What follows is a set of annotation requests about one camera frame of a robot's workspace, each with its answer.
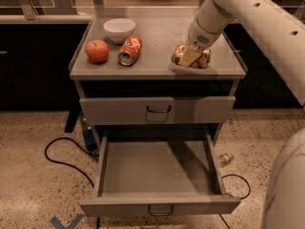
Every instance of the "white bowl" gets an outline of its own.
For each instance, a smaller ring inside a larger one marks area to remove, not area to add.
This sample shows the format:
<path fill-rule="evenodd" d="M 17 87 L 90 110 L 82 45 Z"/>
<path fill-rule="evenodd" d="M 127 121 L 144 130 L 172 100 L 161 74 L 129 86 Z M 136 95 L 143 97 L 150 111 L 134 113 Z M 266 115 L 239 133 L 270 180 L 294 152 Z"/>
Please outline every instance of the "white bowl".
<path fill-rule="evenodd" d="M 133 34 L 135 23 L 131 19 L 112 19 L 104 24 L 105 34 L 115 44 L 123 44 Z"/>

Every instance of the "gold can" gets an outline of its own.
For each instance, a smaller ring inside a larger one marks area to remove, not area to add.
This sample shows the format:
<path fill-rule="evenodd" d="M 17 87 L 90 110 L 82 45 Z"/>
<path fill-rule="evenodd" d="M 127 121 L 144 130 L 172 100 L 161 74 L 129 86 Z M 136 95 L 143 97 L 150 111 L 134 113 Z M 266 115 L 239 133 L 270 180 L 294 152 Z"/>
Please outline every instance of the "gold can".
<path fill-rule="evenodd" d="M 130 35 L 118 53 L 118 61 L 124 66 L 132 65 L 140 55 L 142 40 L 137 35 Z"/>

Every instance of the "red soda can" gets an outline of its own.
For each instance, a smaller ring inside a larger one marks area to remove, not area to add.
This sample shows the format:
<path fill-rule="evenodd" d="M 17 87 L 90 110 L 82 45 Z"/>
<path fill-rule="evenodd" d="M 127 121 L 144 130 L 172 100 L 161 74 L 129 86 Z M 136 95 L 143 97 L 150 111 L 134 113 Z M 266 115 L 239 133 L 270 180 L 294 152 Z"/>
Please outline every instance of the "red soda can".
<path fill-rule="evenodd" d="M 140 55 L 142 40 L 137 35 L 130 35 L 119 50 L 118 61 L 124 66 L 132 65 Z"/>

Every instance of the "blue tape mark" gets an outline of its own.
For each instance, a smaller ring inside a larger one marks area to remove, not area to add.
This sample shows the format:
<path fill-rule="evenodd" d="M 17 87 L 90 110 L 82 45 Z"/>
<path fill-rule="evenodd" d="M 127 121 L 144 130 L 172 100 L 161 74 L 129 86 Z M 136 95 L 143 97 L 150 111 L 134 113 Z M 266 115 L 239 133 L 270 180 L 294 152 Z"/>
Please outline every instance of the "blue tape mark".
<path fill-rule="evenodd" d="M 53 217 L 51 219 L 51 224 L 55 229 L 74 229 L 78 223 L 83 219 L 85 215 L 78 214 L 77 217 L 71 222 L 71 224 L 68 227 L 65 227 L 57 217 Z"/>

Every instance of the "closed drawer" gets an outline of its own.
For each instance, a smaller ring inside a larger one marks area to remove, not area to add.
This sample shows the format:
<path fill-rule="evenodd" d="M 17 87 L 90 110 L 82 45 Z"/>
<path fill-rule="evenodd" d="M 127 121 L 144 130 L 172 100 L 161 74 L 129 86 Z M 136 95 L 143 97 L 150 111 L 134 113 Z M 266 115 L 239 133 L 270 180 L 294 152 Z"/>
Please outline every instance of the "closed drawer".
<path fill-rule="evenodd" d="M 82 98 L 90 125 L 221 123 L 233 107 L 233 96 Z"/>
<path fill-rule="evenodd" d="M 226 194 L 207 128 L 174 131 L 106 130 L 93 196 L 80 202 L 86 216 L 231 213 L 240 198 Z"/>

